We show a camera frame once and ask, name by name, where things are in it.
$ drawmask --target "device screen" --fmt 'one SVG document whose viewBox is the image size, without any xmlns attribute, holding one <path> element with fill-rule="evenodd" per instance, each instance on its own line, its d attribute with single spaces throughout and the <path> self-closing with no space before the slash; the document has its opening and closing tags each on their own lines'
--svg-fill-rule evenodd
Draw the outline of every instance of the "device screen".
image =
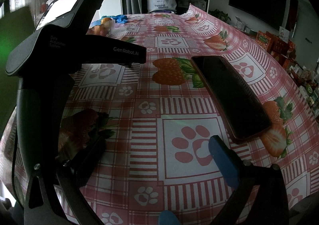
<svg viewBox="0 0 319 225">
<path fill-rule="evenodd" d="M 57 0 L 51 3 L 49 8 L 46 10 L 44 15 L 42 16 L 36 30 L 40 29 L 47 23 L 57 19 L 60 15 L 63 15 L 71 11 L 76 1 L 77 0 Z"/>
<path fill-rule="evenodd" d="M 222 57 L 193 57 L 209 89 L 219 101 L 234 135 L 241 139 L 270 126 L 270 120 L 249 85 Z"/>
</svg>

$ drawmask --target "screw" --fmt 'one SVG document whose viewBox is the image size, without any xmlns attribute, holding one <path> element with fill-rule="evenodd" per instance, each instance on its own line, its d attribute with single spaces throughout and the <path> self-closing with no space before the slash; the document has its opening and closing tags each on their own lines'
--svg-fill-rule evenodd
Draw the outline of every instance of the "screw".
<svg viewBox="0 0 319 225">
<path fill-rule="evenodd" d="M 62 163 L 62 165 L 63 165 L 64 167 L 67 167 L 69 164 L 71 164 L 70 159 L 66 159 L 66 160 L 64 160 L 63 163 Z"/>
<path fill-rule="evenodd" d="M 41 167 L 41 165 L 40 165 L 40 164 L 35 164 L 35 165 L 34 165 L 34 169 L 35 169 L 35 170 L 40 169 L 40 167 Z"/>
<path fill-rule="evenodd" d="M 250 160 L 244 159 L 243 164 L 248 167 L 251 165 L 251 162 L 250 162 Z"/>
<path fill-rule="evenodd" d="M 280 167 L 277 164 L 272 164 L 272 168 L 275 169 L 275 170 L 279 170 L 280 169 Z"/>
</svg>

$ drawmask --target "cable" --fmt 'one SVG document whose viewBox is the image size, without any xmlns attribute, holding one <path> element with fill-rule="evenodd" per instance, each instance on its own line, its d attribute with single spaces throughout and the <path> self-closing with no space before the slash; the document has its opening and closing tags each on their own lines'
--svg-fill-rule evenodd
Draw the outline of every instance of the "cable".
<svg viewBox="0 0 319 225">
<path fill-rule="evenodd" d="M 11 170 L 11 180 L 12 180 L 12 190 L 14 194 L 14 198 L 16 199 L 17 203 L 21 206 L 21 208 L 24 210 L 24 207 L 22 206 L 20 199 L 17 195 L 16 187 L 14 184 L 14 169 L 16 165 L 16 156 L 17 156 L 17 149 L 18 149 L 18 129 L 16 128 L 16 135 L 14 137 L 14 149 L 13 149 L 13 158 L 12 158 L 12 170 Z"/>
</svg>

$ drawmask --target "tablecloth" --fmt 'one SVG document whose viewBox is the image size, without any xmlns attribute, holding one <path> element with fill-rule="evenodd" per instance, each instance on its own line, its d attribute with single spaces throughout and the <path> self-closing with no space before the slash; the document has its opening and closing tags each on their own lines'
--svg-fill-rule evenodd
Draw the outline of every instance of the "tablecloth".
<svg viewBox="0 0 319 225">
<path fill-rule="evenodd" d="M 83 65 L 72 75 L 75 85 L 63 113 L 67 117 L 90 108 L 114 118 L 106 152 L 81 188 L 106 225 L 157 224 L 166 209 L 182 224 L 209 224 L 232 193 L 208 152 L 208 139 L 215 134 L 241 159 L 263 167 L 277 163 L 289 207 L 318 190 L 318 126 L 295 83 L 266 51 L 192 5 L 183 15 L 135 14 L 128 20 L 116 24 L 111 37 L 145 46 L 146 63 L 131 68 Z M 198 55 L 223 56 L 237 69 L 267 106 L 272 121 L 268 134 L 241 145 L 229 139 L 218 110 L 189 65 L 189 59 Z M 0 142 L 0 176 L 7 185 L 14 115 Z M 275 144 L 274 137 L 281 142 Z M 19 151 L 16 175 L 25 192 Z M 74 221 L 62 191 L 56 190 Z M 240 220 L 255 195 L 256 190 Z"/>
</svg>

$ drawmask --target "blue gripper pad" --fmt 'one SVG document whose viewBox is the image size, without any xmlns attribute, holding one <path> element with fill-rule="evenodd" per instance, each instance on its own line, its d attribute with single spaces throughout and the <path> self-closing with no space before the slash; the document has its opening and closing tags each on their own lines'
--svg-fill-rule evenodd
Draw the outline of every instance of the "blue gripper pad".
<svg viewBox="0 0 319 225">
<path fill-rule="evenodd" d="M 218 135 L 211 136 L 208 149 L 227 185 L 236 189 L 240 182 L 240 167 L 243 165 L 241 159 L 233 150 L 227 148 Z"/>
</svg>

